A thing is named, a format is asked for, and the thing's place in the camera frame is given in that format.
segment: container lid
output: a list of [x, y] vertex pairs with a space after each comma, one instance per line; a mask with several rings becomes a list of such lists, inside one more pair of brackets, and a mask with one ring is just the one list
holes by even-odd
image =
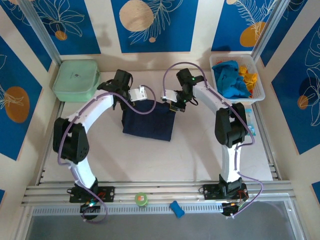
[[145, 194], [144, 192], [137, 193], [135, 195], [134, 201], [140, 207], [147, 205], [148, 204], [147, 194]]
[[90, 91], [96, 83], [98, 65], [94, 60], [66, 60], [53, 85], [56, 93], [79, 94]]

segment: green roll of tape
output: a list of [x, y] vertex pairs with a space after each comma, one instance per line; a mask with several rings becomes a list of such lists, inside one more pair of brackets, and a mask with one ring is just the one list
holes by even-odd
[[144, 192], [138, 192], [134, 198], [135, 203], [140, 207], [145, 207], [148, 204], [147, 194]]

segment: white wall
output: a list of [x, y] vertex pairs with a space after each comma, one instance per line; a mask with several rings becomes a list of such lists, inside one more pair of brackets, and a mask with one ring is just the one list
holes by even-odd
[[45, 70], [1, 7], [0, 22], [0, 36], [42, 85], [42, 92], [18, 160], [14, 161], [0, 154], [0, 189], [5, 190], [5, 197], [0, 208], [0, 238], [7, 240], [16, 227], [12, 224], [15, 212], [21, 204], [26, 186], [34, 176], [36, 163], [43, 151], [48, 122], [56, 101], [49, 87], [52, 75], [56, 71], [54, 66], [51, 66], [49, 72]]
[[64, 55], [68, 59], [96, 59], [102, 72], [165, 70], [177, 62], [193, 62], [209, 69], [211, 47], [225, 0], [199, 0], [190, 52], [121, 53], [110, 0], [85, 0], [101, 55]]
[[272, 150], [284, 180], [290, 180], [311, 239], [320, 239], [320, 205], [311, 184], [320, 181], [320, 145], [299, 155], [271, 82], [319, 19], [319, 0], [308, 0], [270, 62], [258, 70], [265, 100], [259, 103]]

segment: dark blue towel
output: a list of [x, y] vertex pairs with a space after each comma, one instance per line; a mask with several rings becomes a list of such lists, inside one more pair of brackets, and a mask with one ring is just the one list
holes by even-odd
[[[153, 100], [143, 100], [135, 103], [135, 109], [146, 112], [152, 108]], [[131, 109], [123, 111], [123, 133], [138, 137], [170, 141], [176, 113], [170, 110], [168, 103], [157, 102], [155, 109], [141, 115]]]

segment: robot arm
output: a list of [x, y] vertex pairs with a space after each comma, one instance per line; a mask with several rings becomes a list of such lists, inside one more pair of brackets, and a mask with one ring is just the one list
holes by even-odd
[[[166, 89], [165, 94], [163, 92], [161, 94], [163, 101], [171, 101], [171, 110], [184, 112], [186, 103], [196, 98], [202, 101], [215, 114], [214, 133], [222, 146], [222, 171], [219, 175], [219, 184], [207, 184], [203, 186], [204, 198], [206, 200], [241, 199], [244, 203], [248, 199], [248, 195], [246, 194], [245, 197], [242, 197], [239, 193], [241, 191], [246, 192], [247, 187], [242, 183], [242, 178], [238, 174], [241, 148], [237, 148], [237, 146], [245, 140], [248, 132], [231, 109], [226, 107], [225, 103], [232, 106], [242, 120], [247, 123], [245, 107], [241, 103], [231, 104], [229, 100], [206, 84], [203, 76], [194, 77], [187, 68], [180, 70], [176, 76], [182, 90], [172, 91]], [[231, 209], [227, 209], [226, 207], [223, 214], [230, 216], [230, 214], [236, 213], [238, 209], [239, 205]]]
[[[117, 70], [114, 79], [100, 84], [94, 96], [77, 112], [67, 118], [60, 117], [54, 123], [53, 150], [58, 153], [62, 136], [67, 126], [74, 120], [63, 143], [61, 158], [68, 163], [76, 179], [75, 183], [80, 187], [83, 186], [93, 191], [98, 186], [98, 181], [88, 162], [89, 143], [87, 133], [104, 111], [110, 107], [114, 109], [116, 103], [120, 102], [117, 96], [108, 94], [108, 92], [121, 95], [131, 104], [135, 101], [147, 99], [147, 93], [143, 86], [130, 90], [128, 86], [130, 78], [132, 78], [130, 73]], [[124, 110], [126, 105], [122, 101], [120, 103], [122, 110]]]

